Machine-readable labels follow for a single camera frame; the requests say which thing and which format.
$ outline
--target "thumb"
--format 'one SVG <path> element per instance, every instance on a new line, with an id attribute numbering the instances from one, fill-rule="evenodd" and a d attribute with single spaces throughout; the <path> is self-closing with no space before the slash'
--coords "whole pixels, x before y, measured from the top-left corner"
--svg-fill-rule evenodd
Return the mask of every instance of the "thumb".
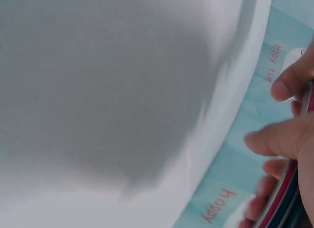
<path id="1" fill-rule="evenodd" d="M 257 154 L 297 159 L 302 148 L 314 141 L 313 136 L 314 113 L 310 113 L 251 132 L 245 136 L 244 142 Z"/>
<path id="2" fill-rule="evenodd" d="M 303 87 L 314 78 L 314 41 L 294 64 L 289 66 L 273 83 L 271 95 L 277 101 L 284 101 L 300 95 Z"/>

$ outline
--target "finger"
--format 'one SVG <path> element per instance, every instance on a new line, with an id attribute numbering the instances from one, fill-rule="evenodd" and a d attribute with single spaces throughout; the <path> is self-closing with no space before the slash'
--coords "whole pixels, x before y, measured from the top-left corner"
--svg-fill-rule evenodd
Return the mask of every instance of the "finger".
<path id="1" fill-rule="evenodd" d="M 253 222 L 256 222 L 260 218 L 265 205 L 266 200 L 264 198 L 255 197 L 250 201 L 244 217 Z"/>
<path id="2" fill-rule="evenodd" d="M 251 132 L 244 142 L 256 154 L 297 159 L 300 149 L 313 135 L 314 113 L 310 113 Z"/>
<path id="3" fill-rule="evenodd" d="M 314 224 L 314 138 L 312 142 L 308 142 L 303 146 L 303 150 L 298 157 L 298 181 L 299 189 L 302 198 L 302 203 L 309 216 L 312 224 Z"/>
<path id="4" fill-rule="evenodd" d="M 284 173 L 287 163 L 287 159 L 271 159 L 264 163 L 263 170 L 266 174 L 279 179 Z"/>
<path id="5" fill-rule="evenodd" d="M 249 219 L 244 219 L 243 221 L 240 222 L 239 228 L 251 228 L 253 227 L 253 224 L 254 223 Z"/>
<path id="6" fill-rule="evenodd" d="M 260 198 L 268 198 L 274 191 L 278 180 L 273 176 L 264 176 L 256 187 L 255 195 Z"/>
<path id="7" fill-rule="evenodd" d="M 291 102 L 291 110 L 294 117 L 300 115 L 301 112 L 301 103 L 298 101 L 292 101 Z"/>
<path id="8" fill-rule="evenodd" d="M 314 42 L 304 55 L 289 66 L 272 84 L 271 95 L 277 101 L 284 101 L 299 95 L 303 87 L 314 78 Z"/>

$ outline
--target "booklet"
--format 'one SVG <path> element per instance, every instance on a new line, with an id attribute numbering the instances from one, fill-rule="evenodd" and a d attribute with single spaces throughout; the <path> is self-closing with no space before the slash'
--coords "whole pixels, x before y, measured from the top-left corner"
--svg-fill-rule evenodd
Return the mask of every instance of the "booklet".
<path id="1" fill-rule="evenodd" d="M 233 228 L 242 219 L 266 157 L 253 154 L 245 134 L 292 117 L 291 100 L 275 102 L 272 82 L 305 52 L 313 37 L 314 0 L 272 0 L 254 76 L 229 133 L 173 228 Z"/>

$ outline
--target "light blue packaging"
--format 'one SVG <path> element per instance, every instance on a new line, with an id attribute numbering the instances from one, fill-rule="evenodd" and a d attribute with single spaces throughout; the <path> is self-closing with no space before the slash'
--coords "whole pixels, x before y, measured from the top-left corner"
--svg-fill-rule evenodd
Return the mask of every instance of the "light blue packaging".
<path id="1" fill-rule="evenodd" d="M 263 176 L 266 160 L 243 137 L 292 117 L 291 101 L 275 102 L 271 83 L 303 54 L 313 36 L 314 0 L 272 0 L 264 42 L 251 84 L 214 162 L 173 228 L 232 228 Z"/>

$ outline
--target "fingernail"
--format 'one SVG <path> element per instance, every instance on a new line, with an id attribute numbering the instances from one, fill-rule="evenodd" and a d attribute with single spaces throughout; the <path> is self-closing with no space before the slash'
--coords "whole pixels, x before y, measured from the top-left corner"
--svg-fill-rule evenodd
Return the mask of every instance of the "fingernail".
<path id="1" fill-rule="evenodd" d="M 251 210 L 247 207 L 244 211 L 244 217 L 248 219 L 251 215 L 250 213 L 251 213 Z"/>
<path id="2" fill-rule="evenodd" d="M 287 86 L 284 84 L 284 82 L 282 82 L 281 80 L 278 80 L 276 82 L 274 82 L 273 84 L 273 90 L 276 93 L 280 93 L 280 96 L 282 98 L 287 98 L 290 96 L 290 92 L 289 89 L 287 88 Z"/>
<path id="3" fill-rule="evenodd" d="M 255 195 L 257 197 L 261 197 L 263 195 L 264 189 L 263 189 L 262 183 L 263 182 L 261 180 L 256 187 Z"/>
<path id="4" fill-rule="evenodd" d="M 245 137 L 244 137 L 244 141 L 247 141 L 249 138 L 254 136 L 256 134 L 256 132 L 257 131 L 252 131 L 252 132 L 249 132 L 248 134 L 246 134 Z"/>

